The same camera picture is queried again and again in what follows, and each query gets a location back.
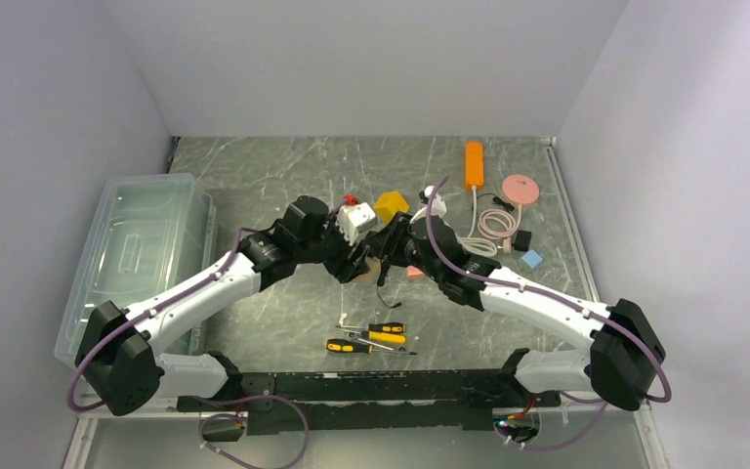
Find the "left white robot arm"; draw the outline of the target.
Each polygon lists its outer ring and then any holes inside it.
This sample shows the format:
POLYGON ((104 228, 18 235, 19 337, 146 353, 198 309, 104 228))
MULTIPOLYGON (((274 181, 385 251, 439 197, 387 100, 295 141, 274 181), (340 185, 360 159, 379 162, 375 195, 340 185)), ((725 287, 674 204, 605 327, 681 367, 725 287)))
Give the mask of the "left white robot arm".
POLYGON ((291 277, 304 264, 321 264, 341 283, 366 270, 365 235, 379 220, 369 204, 342 201, 329 208, 302 195, 265 230, 239 229, 230 250, 210 267, 162 293, 126 307, 106 301, 89 317, 67 391, 68 406, 86 380, 97 406, 127 415, 154 397, 198 397, 218 410, 241 397, 239 371, 220 353, 168 353, 194 326, 242 299, 291 277))

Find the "clear plastic storage bin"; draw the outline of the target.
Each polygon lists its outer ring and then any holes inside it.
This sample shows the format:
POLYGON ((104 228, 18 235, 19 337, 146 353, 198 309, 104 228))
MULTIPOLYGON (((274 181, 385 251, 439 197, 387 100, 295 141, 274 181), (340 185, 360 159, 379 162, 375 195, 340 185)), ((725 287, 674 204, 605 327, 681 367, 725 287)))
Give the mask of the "clear plastic storage bin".
POLYGON ((109 179, 62 318, 55 357, 73 366, 91 312, 153 298, 212 263, 213 199, 188 173, 109 179))

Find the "blue usb charger plug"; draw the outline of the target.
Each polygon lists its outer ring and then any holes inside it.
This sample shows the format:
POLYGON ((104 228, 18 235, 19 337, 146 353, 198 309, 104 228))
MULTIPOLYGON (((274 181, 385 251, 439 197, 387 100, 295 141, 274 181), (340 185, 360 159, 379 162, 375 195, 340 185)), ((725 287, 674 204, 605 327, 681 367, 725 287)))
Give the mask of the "blue usb charger plug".
POLYGON ((524 262, 531 270, 535 270, 543 264, 544 258, 537 251, 529 249, 521 255, 521 261, 524 262))

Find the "orange power strip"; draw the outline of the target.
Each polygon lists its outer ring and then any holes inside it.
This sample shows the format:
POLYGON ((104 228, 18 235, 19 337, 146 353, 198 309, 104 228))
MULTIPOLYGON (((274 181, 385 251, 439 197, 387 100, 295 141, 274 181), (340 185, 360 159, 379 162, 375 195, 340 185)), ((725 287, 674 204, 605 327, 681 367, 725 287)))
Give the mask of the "orange power strip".
POLYGON ((468 191, 478 190, 484 185, 483 145, 468 141, 464 150, 464 187, 468 191))

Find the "large black yellow screwdriver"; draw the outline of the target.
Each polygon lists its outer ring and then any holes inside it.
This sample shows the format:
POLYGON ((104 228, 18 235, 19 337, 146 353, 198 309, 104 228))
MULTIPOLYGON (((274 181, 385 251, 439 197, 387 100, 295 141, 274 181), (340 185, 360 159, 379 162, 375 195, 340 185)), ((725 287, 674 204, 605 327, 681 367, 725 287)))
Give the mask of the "large black yellow screwdriver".
POLYGON ((328 339, 325 342, 325 350, 334 354, 364 354, 373 353, 393 354, 403 356, 415 356, 415 352, 406 350, 394 350, 377 347, 369 343, 355 342, 346 339, 328 339))

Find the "black adapter with cable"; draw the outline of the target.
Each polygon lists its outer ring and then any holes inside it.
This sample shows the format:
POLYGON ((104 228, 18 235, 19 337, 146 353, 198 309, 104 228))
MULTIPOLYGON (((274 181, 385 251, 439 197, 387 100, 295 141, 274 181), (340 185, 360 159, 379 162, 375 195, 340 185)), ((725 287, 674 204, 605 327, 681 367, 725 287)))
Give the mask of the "black adapter with cable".
POLYGON ((375 293, 381 305, 387 309, 396 309, 402 306, 400 291, 402 281, 398 277, 380 274, 376 280, 375 293))

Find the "round pink power socket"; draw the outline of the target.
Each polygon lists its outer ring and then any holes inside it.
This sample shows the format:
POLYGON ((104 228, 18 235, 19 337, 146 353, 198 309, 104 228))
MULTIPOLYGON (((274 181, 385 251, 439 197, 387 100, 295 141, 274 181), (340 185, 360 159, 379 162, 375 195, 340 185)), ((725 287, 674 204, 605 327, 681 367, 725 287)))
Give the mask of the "round pink power socket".
POLYGON ((540 188, 532 178, 523 174, 513 174, 502 181, 501 193, 505 201, 527 207, 538 200, 540 188))

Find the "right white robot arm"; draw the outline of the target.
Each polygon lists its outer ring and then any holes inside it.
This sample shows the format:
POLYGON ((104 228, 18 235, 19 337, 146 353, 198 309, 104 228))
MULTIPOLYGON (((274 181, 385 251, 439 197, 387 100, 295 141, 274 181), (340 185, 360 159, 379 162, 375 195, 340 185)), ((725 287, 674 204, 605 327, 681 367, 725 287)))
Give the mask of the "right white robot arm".
POLYGON ((419 269, 454 303, 523 320, 570 345, 564 352, 517 352, 513 370, 498 382, 508 404, 545 391, 593 392, 629 411, 671 401, 665 349, 637 303, 584 300, 528 280, 468 252, 438 216, 396 217, 363 244, 386 266, 419 269))

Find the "small yellow black screwdriver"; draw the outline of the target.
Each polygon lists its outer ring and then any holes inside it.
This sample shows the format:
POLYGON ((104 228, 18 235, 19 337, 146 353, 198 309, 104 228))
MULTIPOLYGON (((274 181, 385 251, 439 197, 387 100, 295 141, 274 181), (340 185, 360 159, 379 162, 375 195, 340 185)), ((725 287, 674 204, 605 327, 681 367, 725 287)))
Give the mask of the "small yellow black screwdriver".
POLYGON ((406 326, 401 322, 369 323, 368 325, 338 324, 338 328, 354 331, 384 332, 392 334, 403 334, 406 326))

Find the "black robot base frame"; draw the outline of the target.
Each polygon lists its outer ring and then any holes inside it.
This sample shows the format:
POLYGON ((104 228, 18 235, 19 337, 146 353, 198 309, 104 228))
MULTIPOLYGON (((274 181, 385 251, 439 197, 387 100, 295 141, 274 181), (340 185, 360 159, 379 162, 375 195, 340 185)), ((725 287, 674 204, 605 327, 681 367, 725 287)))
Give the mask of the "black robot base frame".
POLYGON ((458 427, 489 431, 506 410, 557 407, 556 391, 532 394, 511 370, 438 369, 340 372, 242 372, 214 397, 178 398, 181 413, 239 409, 250 436, 281 432, 458 427))

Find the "yellow cube socket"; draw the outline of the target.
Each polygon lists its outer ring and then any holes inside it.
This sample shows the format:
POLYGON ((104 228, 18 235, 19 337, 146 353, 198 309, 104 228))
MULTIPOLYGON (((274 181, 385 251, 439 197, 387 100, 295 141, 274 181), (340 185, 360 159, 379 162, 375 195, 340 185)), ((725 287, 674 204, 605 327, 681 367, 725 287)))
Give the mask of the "yellow cube socket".
POLYGON ((382 224, 389 224, 398 213, 406 213, 409 204, 398 191, 383 192, 373 205, 373 211, 382 224))

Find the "beige wooden cube socket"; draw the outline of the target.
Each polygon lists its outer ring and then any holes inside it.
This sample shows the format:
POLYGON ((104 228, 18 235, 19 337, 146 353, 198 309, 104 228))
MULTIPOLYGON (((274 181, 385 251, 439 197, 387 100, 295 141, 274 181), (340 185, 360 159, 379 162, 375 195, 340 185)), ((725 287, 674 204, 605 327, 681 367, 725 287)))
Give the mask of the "beige wooden cube socket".
POLYGON ((353 279, 356 283, 376 282, 380 275, 381 263, 378 259, 367 257, 364 259, 364 265, 361 272, 353 279))

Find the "middle yellow screwdriver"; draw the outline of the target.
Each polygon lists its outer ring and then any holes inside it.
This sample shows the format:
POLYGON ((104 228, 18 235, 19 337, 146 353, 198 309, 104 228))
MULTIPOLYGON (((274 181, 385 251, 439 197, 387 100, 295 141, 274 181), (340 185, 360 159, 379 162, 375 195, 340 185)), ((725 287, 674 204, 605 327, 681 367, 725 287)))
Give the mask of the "middle yellow screwdriver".
POLYGON ((390 332, 350 330, 347 332, 347 334, 350 337, 361 338, 369 341, 384 342, 396 345, 403 345, 406 343, 406 337, 404 335, 393 334, 390 332))

